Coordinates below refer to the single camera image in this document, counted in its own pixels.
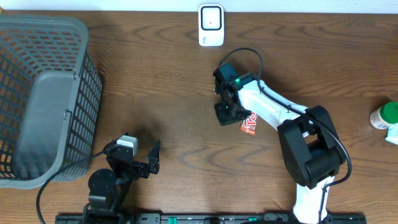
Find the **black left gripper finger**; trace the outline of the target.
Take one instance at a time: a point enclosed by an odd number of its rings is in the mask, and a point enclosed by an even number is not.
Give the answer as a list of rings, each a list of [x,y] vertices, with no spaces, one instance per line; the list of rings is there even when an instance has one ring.
[[[121,135],[120,137],[118,137],[117,139],[112,139],[110,140],[110,143],[114,143],[114,144],[120,144],[122,146],[128,146],[129,145],[129,139],[128,139],[128,133],[124,133],[123,135]]]
[[[158,174],[160,170],[160,154],[159,154],[160,145],[161,141],[159,139],[157,140],[154,147],[150,150],[150,153],[148,154],[148,166],[149,166],[149,172],[151,174]]]

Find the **red Top chocolate bar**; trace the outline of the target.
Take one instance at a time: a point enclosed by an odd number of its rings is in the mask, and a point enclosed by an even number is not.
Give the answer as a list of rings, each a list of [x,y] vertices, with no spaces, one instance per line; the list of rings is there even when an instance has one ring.
[[[242,123],[239,128],[242,132],[254,136],[256,134],[258,116],[252,112]]]

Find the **green lid jar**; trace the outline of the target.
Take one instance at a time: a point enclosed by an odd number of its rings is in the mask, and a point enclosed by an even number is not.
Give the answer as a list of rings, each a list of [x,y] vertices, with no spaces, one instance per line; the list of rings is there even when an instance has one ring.
[[[397,124],[397,102],[388,102],[374,110],[369,121],[376,129],[388,129]]]

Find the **teal wet wipes pack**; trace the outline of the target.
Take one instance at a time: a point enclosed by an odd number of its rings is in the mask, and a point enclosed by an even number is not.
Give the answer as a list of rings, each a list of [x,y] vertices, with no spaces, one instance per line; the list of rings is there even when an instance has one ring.
[[[398,125],[397,124],[388,128],[385,140],[398,145]]]

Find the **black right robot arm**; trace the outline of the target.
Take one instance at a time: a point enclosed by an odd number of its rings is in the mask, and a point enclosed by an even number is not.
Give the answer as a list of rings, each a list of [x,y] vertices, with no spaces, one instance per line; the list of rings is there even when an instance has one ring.
[[[351,166],[327,110],[293,103],[252,73],[239,75],[230,63],[213,73],[220,125],[257,115],[278,133],[284,164],[297,183],[293,214],[299,223],[324,223],[328,190],[338,184],[340,165]]]

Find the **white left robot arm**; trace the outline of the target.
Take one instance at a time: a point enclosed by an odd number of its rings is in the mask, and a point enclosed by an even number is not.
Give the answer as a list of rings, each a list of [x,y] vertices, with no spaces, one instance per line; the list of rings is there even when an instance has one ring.
[[[124,200],[133,182],[159,172],[160,145],[161,141],[156,141],[147,156],[148,162],[134,160],[137,138],[128,133],[105,145],[103,154],[110,168],[97,170],[90,176],[89,203],[80,223],[134,223],[134,215],[124,209]]]

